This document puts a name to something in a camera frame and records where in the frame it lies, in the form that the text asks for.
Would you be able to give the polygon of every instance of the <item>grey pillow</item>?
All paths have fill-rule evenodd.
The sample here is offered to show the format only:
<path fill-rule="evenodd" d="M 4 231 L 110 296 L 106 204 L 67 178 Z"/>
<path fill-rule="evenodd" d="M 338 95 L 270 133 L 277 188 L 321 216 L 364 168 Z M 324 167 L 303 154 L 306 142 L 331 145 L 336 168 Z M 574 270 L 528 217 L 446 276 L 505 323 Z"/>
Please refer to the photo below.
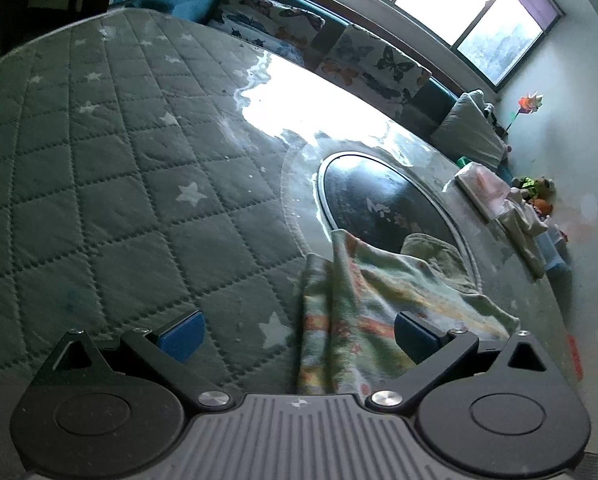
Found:
<path fill-rule="evenodd" d="M 477 102 L 483 102 L 481 90 L 462 94 L 430 137 L 430 143 L 450 160 L 467 156 L 496 171 L 506 153 L 506 145 Z"/>

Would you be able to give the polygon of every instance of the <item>grey ribbed panel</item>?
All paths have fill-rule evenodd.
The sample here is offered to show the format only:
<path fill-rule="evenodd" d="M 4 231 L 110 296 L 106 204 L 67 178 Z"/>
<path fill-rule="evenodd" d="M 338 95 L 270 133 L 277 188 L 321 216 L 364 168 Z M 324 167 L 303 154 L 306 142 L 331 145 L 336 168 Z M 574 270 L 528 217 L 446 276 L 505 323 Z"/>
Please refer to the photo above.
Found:
<path fill-rule="evenodd" d="M 246 396 L 243 404 L 231 412 L 197 417 L 169 456 L 127 477 L 128 480 L 467 478 L 470 477 L 429 456 L 402 418 L 368 412 L 353 396 L 264 395 Z M 566 475 L 557 478 L 572 480 Z"/>

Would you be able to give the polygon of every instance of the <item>stuffed toy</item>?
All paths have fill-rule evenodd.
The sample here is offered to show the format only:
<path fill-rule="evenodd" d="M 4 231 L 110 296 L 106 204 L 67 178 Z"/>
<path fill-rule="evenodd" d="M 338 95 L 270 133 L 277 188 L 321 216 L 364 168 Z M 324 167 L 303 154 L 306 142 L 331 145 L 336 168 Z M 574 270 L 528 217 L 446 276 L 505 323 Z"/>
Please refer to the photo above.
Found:
<path fill-rule="evenodd" d="M 554 193 L 554 182 L 541 176 L 539 178 L 530 178 L 529 176 L 517 176 L 512 180 L 512 187 L 521 190 L 521 196 L 525 200 L 541 198 L 546 200 Z"/>
<path fill-rule="evenodd" d="M 537 215 L 546 217 L 552 214 L 552 204 L 548 204 L 543 198 L 532 198 L 530 204 L 537 212 Z"/>

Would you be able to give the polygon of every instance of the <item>cushion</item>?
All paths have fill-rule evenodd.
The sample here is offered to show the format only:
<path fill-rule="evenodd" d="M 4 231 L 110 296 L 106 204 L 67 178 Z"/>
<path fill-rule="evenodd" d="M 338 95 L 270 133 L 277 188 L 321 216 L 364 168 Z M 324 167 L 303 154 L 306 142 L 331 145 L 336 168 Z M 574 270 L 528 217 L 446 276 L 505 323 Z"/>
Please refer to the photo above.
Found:
<path fill-rule="evenodd" d="M 274 0 L 223 0 L 220 10 L 247 16 L 264 25 L 266 32 L 306 50 L 325 20 L 309 10 L 280 4 Z"/>
<path fill-rule="evenodd" d="M 323 26 L 321 31 L 316 35 L 312 44 L 307 51 L 302 51 L 303 60 L 307 69 L 316 70 L 319 63 L 323 60 L 324 56 L 330 51 L 332 46 L 336 43 L 336 40 L 341 36 L 345 28 L 350 23 L 349 20 L 343 19 L 337 14 L 333 14 L 327 9 L 320 7 L 309 0 L 275 0 L 281 4 L 291 7 L 299 7 L 300 9 L 310 10 L 317 16 L 322 17 L 326 24 Z M 439 119 L 437 125 L 443 120 L 442 117 Z"/>
<path fill-rule="evenodd" d="M 483 92 L 462 94 L 438 129 L 431 144 L 451 160 L 467 156 L 496 171 L 506 152 L 505 143 L 495 133 L 477 103 L 484 103 Z"/>
<path fill-rule="evenodd" d="M 394 120 L 430 77 L 411 57 L 354 24 L 346 27 L 316 73 Z"/>
<path fill-rule="evenodd" d="M 227 32 L 236 38 L 260 46 L 278 56 L 285 57 L 300 66 L 303 66 L 301 52 L 293 44 L 275 38 L 266 33 L 265 26 L 243 15 L 223 14 L 218 10 L 208 22 L 208 27 Z"/>
<path fill-rule="evenodd" d="M 131 6 L 153 9 L 195 23 L 205 23 L 218 0 L 133 0 Z"/>

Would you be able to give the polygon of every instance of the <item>logo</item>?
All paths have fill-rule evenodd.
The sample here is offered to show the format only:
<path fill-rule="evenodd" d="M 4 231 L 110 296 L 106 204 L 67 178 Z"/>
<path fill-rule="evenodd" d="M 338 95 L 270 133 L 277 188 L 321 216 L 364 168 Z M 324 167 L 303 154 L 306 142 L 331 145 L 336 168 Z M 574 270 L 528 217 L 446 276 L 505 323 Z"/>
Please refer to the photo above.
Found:
<path fill-rule="evenodd" d="M 301 408 L 305 408 L 309 402 L 305 399 L 297 399 L 294 402 L 290 402 L 290 404 L 300 410 Z"/>

